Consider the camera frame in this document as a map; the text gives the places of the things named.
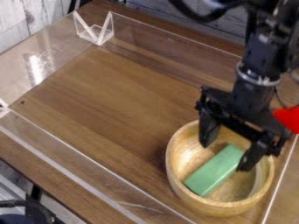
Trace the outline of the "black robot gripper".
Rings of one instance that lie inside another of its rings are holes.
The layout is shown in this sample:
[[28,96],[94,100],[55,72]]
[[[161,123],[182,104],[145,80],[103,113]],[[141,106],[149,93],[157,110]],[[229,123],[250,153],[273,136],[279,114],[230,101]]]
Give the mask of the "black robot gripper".
[[270,109],[274,86],[261,86],[238,79],[233,91],[201,88],[195,108],[201,116],[201,144],[207,148],[218,138],[221,127],[241,134],[251,146],[238,164],[239,172],[250,172],[263,156],[279,156],[291,131]]

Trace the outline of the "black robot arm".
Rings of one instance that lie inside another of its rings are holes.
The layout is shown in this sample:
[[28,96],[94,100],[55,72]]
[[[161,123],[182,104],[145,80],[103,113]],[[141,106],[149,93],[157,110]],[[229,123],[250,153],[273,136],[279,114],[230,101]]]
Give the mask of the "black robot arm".
[[299,68],[299,0],[209,0],[218,18],[238,6],[249,13],[247,41],[237,64],[230,92],[205,86],[197,109],[201,114],[201,144],[215,141],[229,127],[251,145],[238,163],[250,171],[265,156],[279,156],[291,130],[278,121],[270,105],[282,75]]

